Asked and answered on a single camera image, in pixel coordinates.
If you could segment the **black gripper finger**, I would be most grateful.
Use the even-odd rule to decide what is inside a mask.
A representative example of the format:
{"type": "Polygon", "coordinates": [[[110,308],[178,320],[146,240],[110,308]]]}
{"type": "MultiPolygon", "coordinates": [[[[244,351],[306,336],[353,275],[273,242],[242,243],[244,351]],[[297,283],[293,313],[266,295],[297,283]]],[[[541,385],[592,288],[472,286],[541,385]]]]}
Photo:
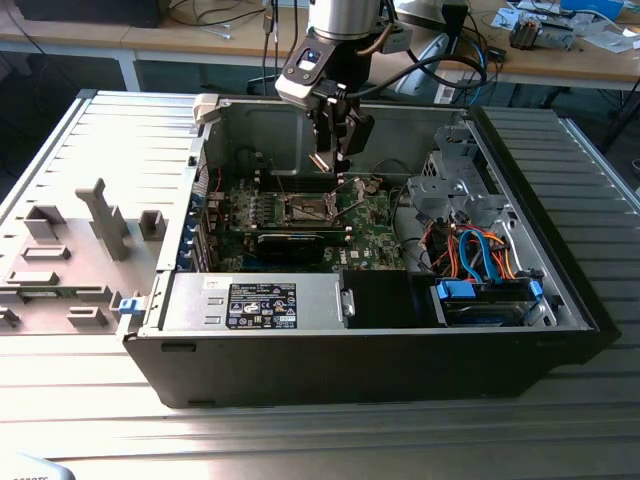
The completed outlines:
{"type": "Polygon", "coordinates": [[[374,124],[374,118],[364,113],[358,102],[339,102],[332,107],[332,160],[335,174],[348,171],[350,158],[364,151],[374,124]]]}
{"type": "Polygon", "coordinates": [[[333,113],[334,104],[330,100],[319,100],[317,105],[309,111],[317,153],[328,154],[335,151],[333,113]]]}

